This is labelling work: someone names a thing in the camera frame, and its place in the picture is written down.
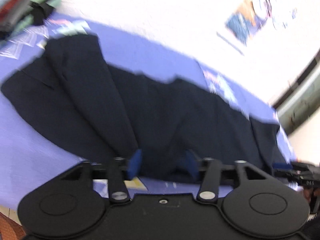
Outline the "black pants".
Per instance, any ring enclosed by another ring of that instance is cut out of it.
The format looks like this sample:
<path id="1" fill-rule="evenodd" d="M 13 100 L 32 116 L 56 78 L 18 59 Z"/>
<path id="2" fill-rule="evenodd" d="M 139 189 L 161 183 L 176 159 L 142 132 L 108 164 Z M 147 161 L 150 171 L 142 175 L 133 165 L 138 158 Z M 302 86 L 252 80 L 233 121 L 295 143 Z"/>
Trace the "black pants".
<path id="1" fill-rule="evenodd" d="M 136 175 L 197 181 L 196 159 L 285 163 L 279 125 L 188 81 L 155 81 L 108 64 L 94 35 L 51 39 L 1 86 L 17 113 L 60 148 L 96 163 L 133 161 Z"/>

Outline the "glass partition window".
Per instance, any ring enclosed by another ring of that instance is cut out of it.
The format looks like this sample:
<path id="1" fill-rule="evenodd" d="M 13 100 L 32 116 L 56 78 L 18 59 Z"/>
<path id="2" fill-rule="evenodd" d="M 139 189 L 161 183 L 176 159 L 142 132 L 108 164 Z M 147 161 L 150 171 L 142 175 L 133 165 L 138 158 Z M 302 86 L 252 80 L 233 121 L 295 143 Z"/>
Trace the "glass partition window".
<path id="1" fill-rule="evenodd" d="M 319 54 L 273 104 L 286 134 L 297 130 L 319 109 Z"/>

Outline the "purple printed bed sheet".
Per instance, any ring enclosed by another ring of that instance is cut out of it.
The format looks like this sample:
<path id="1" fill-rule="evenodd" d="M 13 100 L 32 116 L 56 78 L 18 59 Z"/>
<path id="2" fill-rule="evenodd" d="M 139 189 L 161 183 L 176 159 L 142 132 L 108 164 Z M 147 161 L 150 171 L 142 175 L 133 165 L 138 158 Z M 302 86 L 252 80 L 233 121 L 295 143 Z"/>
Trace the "purple printed bed sheet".
<path id="1" fill-rule="evenodd" d="M 180 77 L 217 93 L 262 122 L 278 123 L 276 111 L 237 83 L 205 64 L 139 35 L 91 21 L 54 14 L 44 25 L 29 27 L 1 45 L 1 79 L 42 54 L 47 38 L 76 33 L 99 36 L 106 61 L 158 81 Z M 1 97 L 1 205 L 17 209 L 30 191 L 80 162 L 31 128 L 5 97 Z"/>

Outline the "stack of folded clothes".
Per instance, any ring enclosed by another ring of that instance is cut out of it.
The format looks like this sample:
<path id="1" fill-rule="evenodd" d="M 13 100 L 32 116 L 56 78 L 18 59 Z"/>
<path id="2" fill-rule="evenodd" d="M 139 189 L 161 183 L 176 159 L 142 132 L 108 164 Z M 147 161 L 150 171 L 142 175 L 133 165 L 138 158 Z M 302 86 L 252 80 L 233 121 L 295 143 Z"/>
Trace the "stack of folded clothes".
<path id="1" fill-rule="evenodd" d="M 1 0 L 1 39 L 13 31 L 30 0 Z"/>

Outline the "bedding wall poster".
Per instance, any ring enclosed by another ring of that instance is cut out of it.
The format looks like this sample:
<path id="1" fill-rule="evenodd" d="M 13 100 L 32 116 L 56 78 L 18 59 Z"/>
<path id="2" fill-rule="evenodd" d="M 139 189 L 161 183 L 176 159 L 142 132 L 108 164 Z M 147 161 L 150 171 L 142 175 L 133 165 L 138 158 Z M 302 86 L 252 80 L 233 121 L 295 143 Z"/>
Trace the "bedding wall poster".
<path id="1" fill-rule="evenodd" d="M 243 55 L 271 16 L 270 0 L 243 0 L 216 34 Z"/>

